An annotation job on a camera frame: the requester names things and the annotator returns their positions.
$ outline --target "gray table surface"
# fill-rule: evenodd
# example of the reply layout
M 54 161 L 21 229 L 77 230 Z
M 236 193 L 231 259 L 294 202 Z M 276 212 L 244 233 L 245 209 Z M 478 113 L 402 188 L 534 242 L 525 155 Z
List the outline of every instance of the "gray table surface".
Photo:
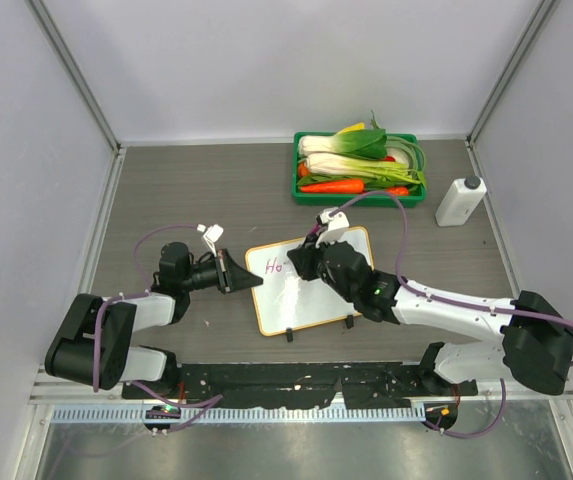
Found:
M 436 288 L 471 295 L 510 296 L 510 287 L 483 205 L 462 227 L 439 228 L 434 213 L 455 178 L 472 173 L 464 142 L 421 143 L 428 157 L 428 197 L 408 210 L 410 244 L 404 274 Z M 290 193 L 292 145 L 253 144 L 129 148 L 119 180 L 93 293 L 143 290 L 132 248 L 161 225 L 219 223 L 227 247 L 244 264 L 251 247 L 306 234 L 322 207 L 300 206 Z M 369 232 L 375 265 L 393 271 L 401 236 L 396 209 L 352 208 L 351 225 Z M 204 251 L 191 230 L 163 232 L 140 249 L 146 271 L 157 270 L 161 247 L 183 241 Z M 295 341 L 264 337 L 257 327 L 251 293 L 222 295 L 215 289 L 191 294 L 177 325 L 135 334 L 133 344 L 177 353 L 183 362 L 305 362 L 418 360 L 436 341 L 467 341 L 427 327 L 401 327 L 357 319 L 295 332 Z

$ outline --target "metal floor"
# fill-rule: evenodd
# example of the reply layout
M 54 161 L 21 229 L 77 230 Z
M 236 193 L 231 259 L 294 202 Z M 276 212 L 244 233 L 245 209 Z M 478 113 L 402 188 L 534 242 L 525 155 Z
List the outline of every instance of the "metal floor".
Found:
M 480 400 L 460 408 L 457 430 L 475 431 L 499 405 Z M 137 424 L 52 425 L 37 478 L 573 478 L 547 401 L 509 402 L 497 428 L 475 440 L 443 437 L 419 423 L 194 426 L 168 437 L 144 435 L 102 455 L 142 431 Z M 62 450 L 65 445 L 71 449 Z

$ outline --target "white wall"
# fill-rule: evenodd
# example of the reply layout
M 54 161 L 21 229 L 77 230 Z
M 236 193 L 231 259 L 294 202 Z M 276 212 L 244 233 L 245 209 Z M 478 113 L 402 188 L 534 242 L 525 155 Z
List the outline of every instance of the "white wall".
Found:
M 537 0 L 47 0 L 124 141 L 469 133 Z
M 478 146 L 520 286 L 573 318 L 573 2 L 560 2 Z
M 27 6 L 0 0 L 0 479 L 78 285 L 110 159 Z

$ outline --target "cable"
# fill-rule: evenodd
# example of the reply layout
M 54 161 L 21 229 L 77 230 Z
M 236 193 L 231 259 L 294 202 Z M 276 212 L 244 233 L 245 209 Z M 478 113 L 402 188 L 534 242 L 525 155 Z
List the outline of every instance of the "cable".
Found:
M 474 432 L 474 433 L 461 433 L 461 432 L 451 432 L 450 430 L 442 430 L 441 428 L 439 428 L 439 423 L 442 420 L 441 416 L 437 420 L 436 424 L 431 423 L 428 420 L 426 420 L 424 422 L 424 425 L 426 425 L 428 428 L 431 428 L 437 432 L 443 433 L 447 437 L 470 439 L 470 438 L 477 438 L 477 437 L 481 437 L 482 435 L 486 435 L 491 430 L 493 430 L 497 425 L 499 425 L 499 420 L 504 415 L 504 410 L 506 410 L 506 384 L 504 383 L 503 378 L 499 379 L 499 383 L 502 386 L 502 403 L 500 403 L 500 405 L 499 405 L 499 411 L 497 412 L 497 416 L 491 422 L 491 424 L 488 425 L 485 429 L 480 430 L 479 432 Z
M 166 225 L 163 227 L 159 227 L 159 228 L 156 228 L 154 230 L 151 230 L 146 235 L 144 235 L 142 238 L 140 238 L 139 241 L 133 247 L 133 260 L 135 262 L 135 268 L 137 269 L 137 273 L 139 273 L 139 276 L 141 277 L 142 281 L 144 282 L 144 285 L 146 286 L 146 288 L 149 288 L 150 285 L 148 284 L 149 282 L 146 278 L 146 274 L 144 273 L 144 270 L 142 269 L 141 265 L 139 264 L 139 260 L 137 258 L 137 250 L 139 249 L 141 244 L 144 243 L 144 241 L 146 241 L 147 239 L 149 239 L 153 235 L 155 235 L 159 232 L 163 232 L 165 230 L 172 230 L 175 228 L 194 228 L 195 230 L 197 230 L 198 226 L 195 224 L 192 224 L 192 223 L 177 223 L 174 225 Z M 110 297 L 108 300 L 105 300 L 104 303 L 102 303 L 102 306 L 99 307 L 99 310 L 97 311 L 97 317 L 95 318 L 95 338 L 94 338 L 94 342 L 93 342 L 93 392 L 97 393 L 99 391 L 99 370 L 100 370 L 101 350 L 102 350 L 101 349 L 101 346 L 102 346 L 102 322 L 104 320 L 104 315 L 106 314 L 106 309 L 110 305 L 112 305 L 113 303 L 116 303 L 116 302 L 119 302 L 122 300 L 135 300 L 137 298 L 144 298 L 148 295 L 150 295 L 148 292 L 143 293 L 143 294 L 135 293 L 135 294 L 129 294 L 129 295 L 117 295 L 114 297 Z
M 404 222 L 404 232 L 402 235 L 402 242 L 401 242 L 401 245 L 399 247 L 399 251 L 397 252 L 397 258 L 395 260 L 395 275 L 397 276 L 397 281 L 406 290 L 414 293 L 415 295 L 426 298 L 427 297 L 426 292 L 424 292 L 422 290 L 417 290 L 416 288 L 413 288 L 412 286 L 410 286 L 406 282 L 406 279 L 404 279 L 404 277 L 402 276 L 402 273 L 401 273 L 401 271 L 402 271 L 402 269 L 401 269 L 402 260 L 404 258 L 404 254 L 406 252 L 406 243 L 408 240 L 408 217 L 406 216 L 406 209 L 404 208 L 402 203 L 399 201 L 399 199 L 395 195 L 393 195 L 390 192 L 387 192 L 386 190 L 376 190 L 373 192 L 362 193 L 361 195 L 357 195 L 356 197 L 350 199 L 348 202 L 343 204 L 341 207 L 338 207 L 336 210 L 331 212 L 330 216 L 332 217 L 333 215 L 336 215 L 337 213 L 346 210 L 351 205 L 359 202 L 362 198 L 370 197 L 371 195 L 388 195 L 395 202 L 395 204 L 397 204 L 397 207 L 399 208 L 399 210 L 402 214 L 402 219 Z M 542 320 L 545 322 L 557 323 L 559 325 L 564 325 L 565 327 L 573 328 L 573 320 L 567 320 L 565 318 L 555 317 L 554 315 L 547 315 L 545 313 L 528 312 L 526 310 L 517 310 L 517 309 L 511 310 L 509 308 L 491 309 L 490 307 L 486 307 L 486 306 L 482 306 L 482 305 L 475 305 L 474 303 L 462 302 L 460 300 L 454 300 L 452 298 L 442 297 L 440 295 L 432 295 L 431 294 L 430 298 L 431 298 L 431 300 L 435 300 L 435 301 L 438 301 L 440 303 L 445 303 L 447 305 L 452 305 L 455 307 L 467 308 L 469 310 L 475 310 L 478 312 L 500 313 L 500 314 L 511 315 L 511 316 L 512 315 L 518 315 L 520 317 L 528 317 L 528 318 L 532 318 L 535 320 Z
M 153 397 L 156 400 L 159 400 L 160 402 L 164 402 L 166 405 L 170 405 L 171 407 L 176 407 L 179 409 L 182 408 L 201 408 L 201 407 L 207 407 L 209 406 L 211 403 L 215 402 L 219 402 L 222 398 L 221 395 L 215 395 L 213 398 L 209 398 L 208 400 L 204 400 L 203 402 L 198 402 L 198 403 L 190 403 L 190 404 L 184 404 L 184 403 L 175 403 L 175 402 L 171 402 L 170 400 L 168 400 L 167 398 L 162 397 L 161 395 L 158 395 L 154 390 L 148 388 L 146 385 L 144 385 L 143 383 L 141 383 L 138 380 L 133 380 L 132 382 L 130 382 L 131 385 L 135 385 L 137 388 L 140 388 L 141 390 L 143 390 L 144 392 L 146 392 L 148 395 L 150 395 L 151 397 Z
M 135 262 L 135 268 L 137 269 L 137 273 L 139 274 L 140 278 L 142 279 L 142 282 L 144 282 L 145 288 L 149 288 L 150 284 L 149 284 L 148 278 L 146 277 L 146 274 L 144 273 L 144 269 L 140 265 L 139 259 L 137 258 L 137 250 L 139 249 L 141 244 L 144 243 L 146 240 L 148 240 L 153 235 L 155 235 L 159 232 L 163 232 L 165 230 L 173 230 L 176 228 L 194 228 L 195 230 L 197 230 L 197 227 L 198 227 L 198 225 L 196 225 L 194 223 L 176 223 L 174 225 L 166 225 L 164 227 L 159 227 L 159 228 L 156 228 L 154 230 L 151 230 L 150 232 L 148 232 L 146 235 L 144 235 L 142 238 L 139 239 L 139 241 L 133 247 L 133 260 Z
M 144 298 L 150 295 L 150 293 L 131 293 L 129 295 L 116 295 L 110 297 L 108 300 L 104 300 L 102 306 L 97 310 L 97 317 L 95 317 L 95 338 L 93 340 L 93 392 L 97 393 L 99 391 L 99 367 L 101 364 L 102 356 L 102 322 L 104 320 L 104 315 L 106 314 L 106 309 L 113 303 L 122 300 L 135 300 L 137 298 Z
M 453 395 L 456 397 L 455 408 L 457 408 L 457 407 L 459 407 L 459 404 L 462 403 L 462 396 L 459 394 L 459 386 L 458 385 L 451 385 L 450 388 L 453 391 Z

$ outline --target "bok choy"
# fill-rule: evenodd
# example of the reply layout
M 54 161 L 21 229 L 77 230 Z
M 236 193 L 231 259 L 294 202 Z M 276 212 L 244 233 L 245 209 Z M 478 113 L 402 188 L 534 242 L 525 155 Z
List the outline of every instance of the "bok choy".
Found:
M 355 158 L 386 158 L 386 130 L 343 130 L 332 136 L 306 135 L 299 140 L 298 153 L 338 153 Z

